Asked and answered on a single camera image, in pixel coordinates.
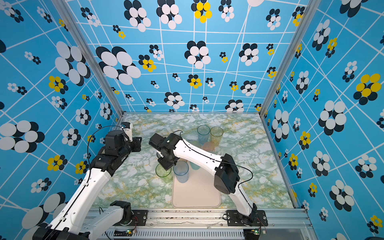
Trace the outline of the blue clear glass front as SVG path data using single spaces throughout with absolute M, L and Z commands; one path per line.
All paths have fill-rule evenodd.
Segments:
M 174 174 L 179 183 L 186 183 L 189 179 L 189 165 L 185 161 L 179 161 L 173 168 Z

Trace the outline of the green clear glass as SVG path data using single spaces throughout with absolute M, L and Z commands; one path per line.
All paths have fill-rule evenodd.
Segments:
M 172 170 L 172 168 L 166 170 L 161 164 L 158 164 L 155 169 L 156 175 L 167 184 L 173 181 Z

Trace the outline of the teal textured cup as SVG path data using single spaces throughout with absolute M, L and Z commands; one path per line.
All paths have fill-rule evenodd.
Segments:
M 191 165 L 193 170 L 199 170 L 200 169 L 200 166 L 198 166 L 198 165 L 196 165 L 196 164 L 194 164 L 192 162 L 190 162 L 190 165 Z

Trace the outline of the pink textured cup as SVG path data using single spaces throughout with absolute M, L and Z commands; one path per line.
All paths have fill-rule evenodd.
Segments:
M 215 145 L 212 142 L 206 142 L 203 144 L 203 150 L 206 152 L 213 153 L 215 151 Z

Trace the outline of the yellow clear tall glass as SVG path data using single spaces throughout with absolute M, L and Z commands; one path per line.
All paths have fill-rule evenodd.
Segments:
M 221 127 L 212 127 L 210 130 L 210 134 L 211 142 L 214 144 L 215 147 L 218 147 L 222 140 L 224 130 Z

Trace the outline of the light green textured cup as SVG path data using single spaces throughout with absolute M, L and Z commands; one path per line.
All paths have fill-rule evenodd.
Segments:
M 201 148 L 201 146 L 202 146 L 198 141 L 190 141 L 190 144 L 197 147 L 197 148 Z

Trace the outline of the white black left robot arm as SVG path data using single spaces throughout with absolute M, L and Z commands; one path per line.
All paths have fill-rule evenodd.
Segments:
M 114 201 L 85 224 L 85 218 L 102 188 L 131 153 L 141 151 L 142 138 L 133 137 L 130 129 L 110 131 L 106 145 L 90 163 L 85 179 L 63 210 L 45 228 L 39 227 L 34 240 L 96 240 L 117 223 L 137 223 L 131 204 Z

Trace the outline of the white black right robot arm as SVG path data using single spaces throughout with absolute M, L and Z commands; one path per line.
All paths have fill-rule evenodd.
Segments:
M 214 177 L 214 187 L 228 195 L 235 203 L 241 221 L 246 226 L 255 226 L 260 219 L 258 207 L 248 198 L 239 176 L 239 165 L 229 154 L 215 155 L 200 149 L 181 136 L 171 133 L 168 137 L 154 134 L 149 145 L 158 153 L 158 162 L 165 170 L 175 166 L 179 159 L 187 160 L 206 170 Z

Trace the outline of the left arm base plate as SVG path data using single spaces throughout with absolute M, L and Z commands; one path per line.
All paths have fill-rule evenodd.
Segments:
M 137 227 L 137 226 L 145 226 L 148 218 L 148 210 L 132 210 L 132 218 L 130 221 L 128 220 L 122 220 L 114 226 L 116 227 L 122 227 L 122 226 L 130 226 L 130 227 Z

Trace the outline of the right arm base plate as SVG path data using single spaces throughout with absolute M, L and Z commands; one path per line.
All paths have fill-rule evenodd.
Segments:
M 248 224 L 247 216 L 240 214 L 236 210 L 227 210 L 224 219 L 229 227 L 267 227 L 268 220 L 265 211 L 258 210 L 252 223 Z

